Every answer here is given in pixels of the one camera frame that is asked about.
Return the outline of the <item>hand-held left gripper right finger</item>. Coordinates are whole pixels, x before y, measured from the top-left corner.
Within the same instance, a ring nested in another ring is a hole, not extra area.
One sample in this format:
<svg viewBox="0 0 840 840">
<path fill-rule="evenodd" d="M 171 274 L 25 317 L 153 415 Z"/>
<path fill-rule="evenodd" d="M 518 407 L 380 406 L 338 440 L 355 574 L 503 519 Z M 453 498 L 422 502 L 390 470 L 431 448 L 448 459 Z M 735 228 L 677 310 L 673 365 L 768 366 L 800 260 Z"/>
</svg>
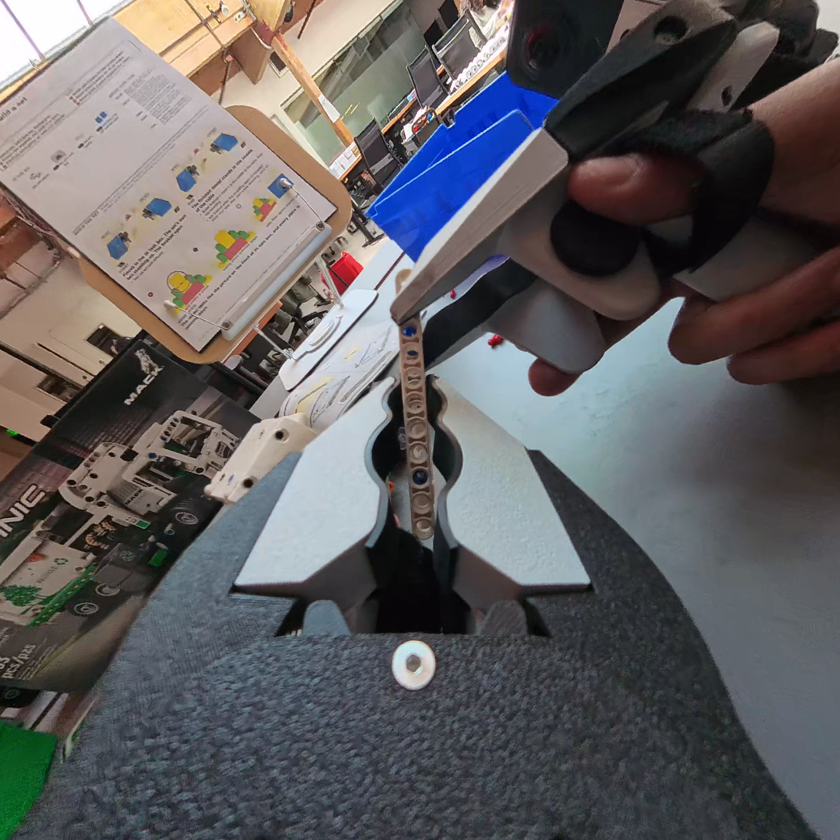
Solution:
<svg viewBox="0 0 840 840">
<path fill-rule="evenodd" d="M 525 447 L 441 378 L 434 467 L 440 475 L 434 561 L 469 608 L 591 586 Z"/>
</svg>

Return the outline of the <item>printed instruction sheet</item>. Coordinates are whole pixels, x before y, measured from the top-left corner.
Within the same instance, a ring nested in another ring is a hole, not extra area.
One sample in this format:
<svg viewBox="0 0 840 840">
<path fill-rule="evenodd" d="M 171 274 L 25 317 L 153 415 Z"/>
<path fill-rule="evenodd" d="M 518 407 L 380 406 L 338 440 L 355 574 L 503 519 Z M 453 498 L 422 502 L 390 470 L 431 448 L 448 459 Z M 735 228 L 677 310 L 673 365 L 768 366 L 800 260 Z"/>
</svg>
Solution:
<svg viewBox="0 0 840 840">
<path fill-rule="evenodd" d="M 9 200 L 198 351 L 328 238 L 335 206 L 113 17 L 1 117 Z"/>
</svg>

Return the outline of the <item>wooden clipboard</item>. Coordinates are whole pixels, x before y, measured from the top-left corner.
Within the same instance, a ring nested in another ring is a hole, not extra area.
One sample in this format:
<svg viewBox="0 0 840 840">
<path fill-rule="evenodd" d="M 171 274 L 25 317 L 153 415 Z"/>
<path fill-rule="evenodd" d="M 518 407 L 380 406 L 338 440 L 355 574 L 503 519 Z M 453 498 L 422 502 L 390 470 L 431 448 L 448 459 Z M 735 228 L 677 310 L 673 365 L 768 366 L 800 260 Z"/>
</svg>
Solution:
<svg viewBox="0 0 840 840">
<path fill-rule="evenodd" d="M 273 290 L 265 292 L 263 297 L 251 306 L 251 313 L 240 319 L 240 328 L 221 330 L 203 351 L 198 351 L 174 331 L 167 321 L 162 320 L 154 311 L 137 301 L 89 260 L 82 256 L 76 258 L 81 276 L 90 288 L 109 300 L 156 342 L 173 352 L 176 358 L 196 364 L 224 361 L 239 347 L 245 346 L 250 334 L 267 322 L 277 311 L 281 297 L 291 285 L 311 263 L 321 257 L 322 250 L 327 245 L 343 234 L 350 221 L 350 195 L 341 181 L 333 176 L 327 167 L 313 158 L 280 126 L 257 108 L 235 104 L 227 106 L 226 111 L 274 154 L 289 164 L 296 173 L 298 182 L 309 184 L 314 191 L 322 194 L 335 206 L 332 215 L 324 220 L 324 225 L 329 229 L 329 235 L 324 244 L 313 246 L 310 253 L 297 258 L 297 264 L 289 268 L 288 278 Z"/>
</svg>

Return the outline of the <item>person's right hand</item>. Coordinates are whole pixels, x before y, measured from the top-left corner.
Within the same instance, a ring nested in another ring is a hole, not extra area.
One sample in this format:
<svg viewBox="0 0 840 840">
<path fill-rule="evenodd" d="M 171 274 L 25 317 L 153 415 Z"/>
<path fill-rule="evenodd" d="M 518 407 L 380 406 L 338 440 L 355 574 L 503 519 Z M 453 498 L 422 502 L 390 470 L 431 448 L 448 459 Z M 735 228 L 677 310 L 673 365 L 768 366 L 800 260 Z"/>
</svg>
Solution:
<svg viewBox="0 0 840 840">
<path fill-rule="evenodd" d="M 752 106 L 773 136 L 762 208 L 832 245 L 767 287 L 714 302 L 670 281 L 660 302 L 682 298 L 668 349 L 682 364 L 725 360 L 732 379 L 766 385 L 838 372 L 838 59 Z M 569 198 L 619 223 L 648 226 L 688 214 L 698 165 L 662 155 L 590 159 L 573 168 Z"/>
</svg>

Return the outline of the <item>white stand base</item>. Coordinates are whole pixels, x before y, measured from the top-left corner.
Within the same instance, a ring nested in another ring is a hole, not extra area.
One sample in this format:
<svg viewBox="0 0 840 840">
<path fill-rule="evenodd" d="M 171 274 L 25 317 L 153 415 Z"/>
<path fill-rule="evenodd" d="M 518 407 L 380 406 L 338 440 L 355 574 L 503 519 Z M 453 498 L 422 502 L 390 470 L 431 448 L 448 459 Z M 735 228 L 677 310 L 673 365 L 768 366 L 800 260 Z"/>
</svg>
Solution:
<svg viewBox="0 0 840 840">
<path fill-rule="evenodd" d="M 342 339 L 379 297 L 377 290 L 346 291 L 318 322 L 315 330 L 292 352 L 281 366 L 278 379 L 287 392 L 293 391 L 315 369 L 326 354 Z"/>
</svg>

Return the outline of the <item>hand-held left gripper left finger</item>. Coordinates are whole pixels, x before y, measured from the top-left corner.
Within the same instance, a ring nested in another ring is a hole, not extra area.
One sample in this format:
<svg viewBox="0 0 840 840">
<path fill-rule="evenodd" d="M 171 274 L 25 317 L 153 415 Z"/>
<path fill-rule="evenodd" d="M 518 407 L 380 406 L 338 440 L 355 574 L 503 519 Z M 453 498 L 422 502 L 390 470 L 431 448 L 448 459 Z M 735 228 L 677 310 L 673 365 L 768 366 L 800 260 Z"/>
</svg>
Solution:
<svg viewBox="0 0 840 840">
<path fill-rule="evenodd" d="M 392 418 L 395 386 L 385 378 L 303 450 L 235 579 L 237 591 L 356 608 L 375 590 L 366 544 L 387 503 L 371 447 Z"/>
</svg>

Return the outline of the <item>dark lego set box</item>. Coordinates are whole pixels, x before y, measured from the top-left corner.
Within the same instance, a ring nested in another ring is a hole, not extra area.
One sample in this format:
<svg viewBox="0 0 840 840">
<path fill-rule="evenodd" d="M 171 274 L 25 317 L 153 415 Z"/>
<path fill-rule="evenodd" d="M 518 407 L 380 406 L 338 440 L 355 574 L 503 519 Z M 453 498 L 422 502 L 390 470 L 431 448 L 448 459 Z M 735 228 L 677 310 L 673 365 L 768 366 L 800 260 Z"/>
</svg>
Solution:
<svg viewBox="0 0 840 840">
<path fill-rule="evenodd" d="M 205 488 L 256 422 L 144 338 L 59 409 L 2 481 L 2 689 L 98 680 L 215 518 Z"/>
</svg>

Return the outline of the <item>tan Lego Technic beam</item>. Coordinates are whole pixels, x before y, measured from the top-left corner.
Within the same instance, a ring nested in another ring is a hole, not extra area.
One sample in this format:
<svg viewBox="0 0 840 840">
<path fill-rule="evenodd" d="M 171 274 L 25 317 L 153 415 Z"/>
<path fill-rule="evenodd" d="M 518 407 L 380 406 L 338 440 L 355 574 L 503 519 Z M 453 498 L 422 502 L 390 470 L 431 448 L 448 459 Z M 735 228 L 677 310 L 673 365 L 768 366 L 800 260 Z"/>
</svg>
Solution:
<svg viewBox="0 0 840 840">
<path fill-rule="evenodd" d="M 411 527 L 415 538 L 427 541 L 434 536 L 435 488 L 420 315 L 400 322 L 397 338 Z"/>
</svg>

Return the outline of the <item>blue plastic bin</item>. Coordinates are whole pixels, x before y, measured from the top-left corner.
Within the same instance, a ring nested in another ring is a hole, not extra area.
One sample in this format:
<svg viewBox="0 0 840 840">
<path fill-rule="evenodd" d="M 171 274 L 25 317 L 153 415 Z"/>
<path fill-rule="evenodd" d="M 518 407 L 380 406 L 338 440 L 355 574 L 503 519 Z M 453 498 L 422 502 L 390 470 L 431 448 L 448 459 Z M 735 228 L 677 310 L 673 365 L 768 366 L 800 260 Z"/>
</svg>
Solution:
<svg viewBox="0 0 840 840">
<path fill-rule="evenodd" d="M 539 129 L 556 99 L 515 86 L 507 73 L 441 125 L 366 211 L 412 259 L 493 172 Z"/>
</svg>

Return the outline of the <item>green plastic bin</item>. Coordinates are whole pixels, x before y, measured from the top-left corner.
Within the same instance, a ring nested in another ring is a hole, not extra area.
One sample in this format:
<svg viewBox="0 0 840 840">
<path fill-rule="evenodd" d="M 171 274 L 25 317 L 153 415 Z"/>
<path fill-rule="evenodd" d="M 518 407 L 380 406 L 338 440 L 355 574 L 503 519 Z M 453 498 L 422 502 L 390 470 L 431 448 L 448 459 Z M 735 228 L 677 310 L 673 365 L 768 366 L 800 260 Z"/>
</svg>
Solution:
<svg viewBox="0 0 840 840">
<path fill-rule="evenodd" d="M 57 737 L 1 722 L 1 838 L 19 828 L 46 784 Z"/>
</svg>

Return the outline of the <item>instruction booklet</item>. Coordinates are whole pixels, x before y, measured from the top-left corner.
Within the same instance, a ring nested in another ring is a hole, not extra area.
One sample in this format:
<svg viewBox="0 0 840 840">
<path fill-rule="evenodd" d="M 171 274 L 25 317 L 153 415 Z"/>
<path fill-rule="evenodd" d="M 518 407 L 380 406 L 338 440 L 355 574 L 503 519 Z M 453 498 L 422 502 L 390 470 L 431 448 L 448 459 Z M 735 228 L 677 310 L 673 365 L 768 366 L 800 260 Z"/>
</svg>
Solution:
<svg viewBox="0 0 840 840">
<path fill-rule="evenodd" d="M 397 353 L 393 322 L 353 328 L 289 394 L 277 416 L 300 414 L 317 433 L 324 431 L 363 397 Z"/>
</svg>

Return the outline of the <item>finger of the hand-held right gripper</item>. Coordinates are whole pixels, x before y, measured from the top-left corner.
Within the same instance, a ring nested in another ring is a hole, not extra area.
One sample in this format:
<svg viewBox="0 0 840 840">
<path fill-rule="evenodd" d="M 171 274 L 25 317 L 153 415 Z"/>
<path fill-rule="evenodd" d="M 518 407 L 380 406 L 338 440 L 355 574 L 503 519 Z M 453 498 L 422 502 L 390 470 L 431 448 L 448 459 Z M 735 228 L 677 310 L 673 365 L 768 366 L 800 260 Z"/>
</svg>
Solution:
<svg viewBox="0 0 840 840">
<path fill-rule="evenodd" d="M 432 237 L 392 303 L 402 324 L 440 299 L 489 257 L 509 223 L 567 168 L 569 155 L 546 129 L 537 129 L 492 173 Z"/>
<path fill-rule="evenodd" d="M 431 369 L 482 335 L 498 335 L 566 374 L 591 369 L 606 340 L 593 310 L 510 259 L 489 259 L 423 327 Z"/>
</svg>

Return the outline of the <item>white green lego truck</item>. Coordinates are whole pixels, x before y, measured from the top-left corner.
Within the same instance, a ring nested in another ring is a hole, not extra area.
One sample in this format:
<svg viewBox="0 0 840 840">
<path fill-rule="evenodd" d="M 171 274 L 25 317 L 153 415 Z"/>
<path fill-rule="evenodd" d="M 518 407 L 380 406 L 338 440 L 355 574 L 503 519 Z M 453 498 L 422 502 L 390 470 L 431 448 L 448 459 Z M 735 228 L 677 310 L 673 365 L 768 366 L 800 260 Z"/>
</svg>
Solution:
<svg viewBox="0 0 840 840">
<path fill-rule="evenodd" d="M 299 454 L 319 435 L 305 415 L 270 418 L 249 429 L 226 465 L 204 490 L 207 498 L 234 505 L 289 455 Z"/>
</svg>

